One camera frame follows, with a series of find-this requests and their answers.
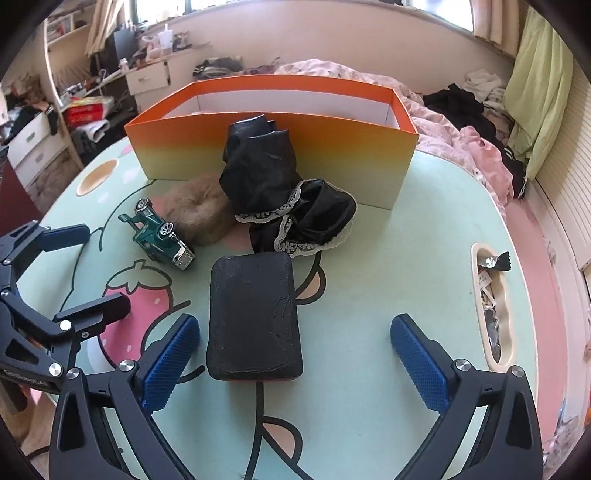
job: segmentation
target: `floor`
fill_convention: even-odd
[[[538,419],[542,442],[554,434],[567,378],[566,329],[560,290],[542,230],[525,200],[506,206],[507,228],[530,294],[538,348]]]

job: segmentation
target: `round table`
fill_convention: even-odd
[[[78,196],[96,167],[116,159],[111,176]],[[85,223],[84,247],[40,255],[18,287],[33,308],[61,309],[123,291],[132,319],[84,342],[77,366],[108,371],[137,359],[181,313],[194,315],[201,344],[164,410],[154,419],[200,480],[390,480],[410,460],[437,418],[425,408],[390,344],[392,318],[408,313],[452,358],[487,369],[476,315],[470,249],[483,242],[509,251],[517,361],[536,398],[537,361],[531,307],[507,229],[484,187],[461,168],[416,152],[392,211],[359,205],[341,246],[293,260],[301,286],[298,319],[304,374],[295,381],[223,382],[205,368],[209,281],[222,255],[252,252],[237,227],[196,250],[186,271],[156,264],[132,241],[129,225],[141,197],[172,181],[148,180],[127,139],[99,155],[42,221],[53,228]],[[449,471],[460,471],[483,416],[477,409]],[[114,412],[109,419],[132,474],[143,478]]]

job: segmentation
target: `pink strawberry illustration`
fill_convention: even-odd
[[[126,145],[123,150],[121,150],[121,153],[119,154],[119,158],[126,156],[129,153],[132,153],[134,150],[134,148],[131,145]]]
[[[131,301],[129,315],[107,326],[99,338],[105,356],[113,366],[126,359],[137,360],[151,326],[172,313],[171,284],[167,274],[147,267],[145,260],[137,260],[132,267],[109,279],[103,296],[121,292]]]

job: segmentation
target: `green toy car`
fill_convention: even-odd
[[[134,242],[155,262],[172,262],[184,270],[195,259],[191,249],[173,232],[174,225],[156,215],[150,199],[138,201],[133,218],[123,214],[119,215],[119,220],[133,227]]]

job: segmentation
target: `curtain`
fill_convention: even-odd
[[[474,35],[515,57],[519,47],[519,0],[470,0]]]
[[[98,0],[95,13],[92,16],[88,42],[86,43],[86,55],[100,52],[105,48],[105,40],[113,33],[117,26],[117,14],[123,7],[125,0]]]
[[[505,108],[515,119],[508,146],[535,178],[560,130],[573,78],[574,58],[552,26],[529,8]]]

